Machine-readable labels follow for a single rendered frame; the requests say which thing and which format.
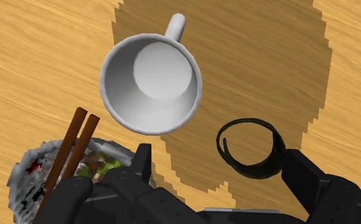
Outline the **white mug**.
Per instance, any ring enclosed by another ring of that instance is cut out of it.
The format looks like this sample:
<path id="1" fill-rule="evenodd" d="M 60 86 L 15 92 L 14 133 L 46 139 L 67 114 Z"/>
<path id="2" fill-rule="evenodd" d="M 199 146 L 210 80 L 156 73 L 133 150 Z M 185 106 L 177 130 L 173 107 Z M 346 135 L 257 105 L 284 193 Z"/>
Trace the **white mug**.
<path id="1" fill-rule="evenodd" d="M 197 111 L 202 77 L 180 42 L 185 23 L 176 13 L 165 34 L 130 36 L 107 54 L 99 88 L 106 109 L 123 127 L 159 136 L 180 128 Z"/>

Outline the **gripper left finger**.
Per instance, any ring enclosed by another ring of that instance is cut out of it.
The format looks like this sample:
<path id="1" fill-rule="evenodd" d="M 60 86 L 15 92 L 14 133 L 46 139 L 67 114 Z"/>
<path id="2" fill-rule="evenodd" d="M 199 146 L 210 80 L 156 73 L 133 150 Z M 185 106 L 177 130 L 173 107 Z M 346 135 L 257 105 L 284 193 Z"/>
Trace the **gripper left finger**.
<path id="1" fill-rule="evenodd" d="M 152 146 L 141 143 L 130 167 L 109 170 L 104 181 L 131 208 L 135 224 L 206 224 L 193 209 L 164 188 L 148 184 Z M 88 178 L 66 178 L 55 188 L 33 224 L 74 224 L 93 190 Z"/>

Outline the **grey bowl of food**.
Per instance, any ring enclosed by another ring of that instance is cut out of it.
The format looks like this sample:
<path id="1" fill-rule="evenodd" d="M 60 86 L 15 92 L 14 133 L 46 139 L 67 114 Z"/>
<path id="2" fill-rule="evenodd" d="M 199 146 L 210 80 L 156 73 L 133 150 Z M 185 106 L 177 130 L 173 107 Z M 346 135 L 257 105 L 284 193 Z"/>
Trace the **grey bowl of food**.
<path id="1" fill-rule="evenodd" d="M 26 151 L 13 166 L 7 186 L 14 224 L 32 224 L 45 194 L 45 182 L 57 156 L 61 140 L 44 142 L 39 148 Z M 114 141 L 92 138 L 74 173 L 94 183 L 103 179 L 112 168 L 130 166 L 134 152 Z"/>

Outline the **brown chopstick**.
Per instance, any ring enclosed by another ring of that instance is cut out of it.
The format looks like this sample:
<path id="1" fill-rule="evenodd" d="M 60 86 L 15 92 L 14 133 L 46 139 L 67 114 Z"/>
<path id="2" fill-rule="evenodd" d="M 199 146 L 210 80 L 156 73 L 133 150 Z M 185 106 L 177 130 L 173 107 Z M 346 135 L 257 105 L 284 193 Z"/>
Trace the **brown chopstick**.
<path id="1" fill-rule="evenodd" d="M 85 149 L 87 148 L 88 143 L 97 127 L 97 124 L 99 123 L 99 120 L 100 118 L 94 114 L 91 114 L 88 117 L 84 129 L 80 134 L 79 140 L 75 145 L 71 158 L 69 159 L 69 162 L 67 163 L 67 166 L 62 174 L 61 180 L 73 177 L 76 168 L 82 159 Z"/>
<path id="2" fill-rule="evenodd" d="M 62 168 L 66 162 L 72 145 L 74 144 L 76 137 L 81 129 L 83 121 L 87 115 L 87 111 L 81 107 L 78 107 L 74 113 L 73 119 L 69 125 L 63 142 L 58 150 L 57 156 L 54 160 L 52 168 L 45 182 L 45 194 L 41 200 L 41 204 L 38 209 L 38 214 L 42 212 L 45 200 L 50 196 L 53 188 L 56 185 L 58 177 L 62 171 Z"/>

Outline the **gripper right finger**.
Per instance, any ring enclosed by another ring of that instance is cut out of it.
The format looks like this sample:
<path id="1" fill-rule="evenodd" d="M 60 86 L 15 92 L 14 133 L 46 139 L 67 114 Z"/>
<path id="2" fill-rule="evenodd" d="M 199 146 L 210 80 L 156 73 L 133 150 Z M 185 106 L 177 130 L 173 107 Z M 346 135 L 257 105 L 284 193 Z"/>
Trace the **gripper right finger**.
<path id="1" fill-rule="evenodd" d="M 361 224 L 361 189 L 326 174 L 299 150 L 287 150 L 281 177 L 309 217 L 306 224 Z"/>

